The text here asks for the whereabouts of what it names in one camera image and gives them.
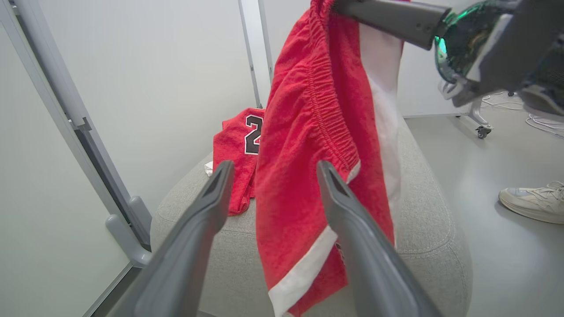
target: wheeled stand leg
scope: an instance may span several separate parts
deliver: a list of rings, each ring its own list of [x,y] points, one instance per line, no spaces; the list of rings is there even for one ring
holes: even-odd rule
[[[470,113],[468,116],[476,121],[480,126],[476,129],[478,132],[478,137],[483,139],[488,136],[488,134],[494,129],[487,121],[484,119],[480,113],[482,106],[482,98],[478,98],[472,102],[470,106]]]

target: caster wheel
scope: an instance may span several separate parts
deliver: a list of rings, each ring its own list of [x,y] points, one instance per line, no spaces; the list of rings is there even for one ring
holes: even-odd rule
[[[490,134],[490,132],[492,131],[492,129],[488,129],[486,127],[483,126],[479,126],[476,131],[478,132],[478,137],[480,139],[484,139],[485,137],[488,136],[488,134]]]

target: red fabric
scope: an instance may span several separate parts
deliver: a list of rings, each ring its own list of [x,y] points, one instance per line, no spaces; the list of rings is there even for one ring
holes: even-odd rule
[[[331,162],[393,243],[371,88],[360,59],[358,23],[312,0],[278,58],[258,156],[257,244],[271,290],[311,249],[327,220],[316,176]],[[300,316],[347,285],[333,247],[303,297]]]
[[[254,176],[257,166],[258,143],[264,109],[249,108],[233,119],[223,122],[223,130],[213,138],[213,170],[224,160],[235,163],[233,191],[229,202],[229,214],[238,215],[249,208],[249,200],[254,197]],[[247,149],[251,143],[255,149]]]

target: white stripe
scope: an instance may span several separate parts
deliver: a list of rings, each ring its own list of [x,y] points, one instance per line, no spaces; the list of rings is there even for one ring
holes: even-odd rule
[[[359,24],[360,59],[372,90],[376,130],[384,183],[392,217],[401,203],[401,168],[398,155],[399,111],[396,106],[401,41],[393,36]]]
[[[352,168],[346,183],[360,171],[360,161]],[[307,253],[292,269],[268,291],[275,317],[282,317],[310,289],[321,271],[329,252],[337,242],[337,234],[327,225]]]

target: gray floor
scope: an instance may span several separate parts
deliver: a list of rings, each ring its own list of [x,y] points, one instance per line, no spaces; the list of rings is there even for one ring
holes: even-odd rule
[[[494,126],[478,139],[470,118],[407,124],[460,219],[474,268],[468,316],[564,316],[564,225],[505,209],[505,187],[564,182],[564,140],[525,124],[525,112],[485,108]]]

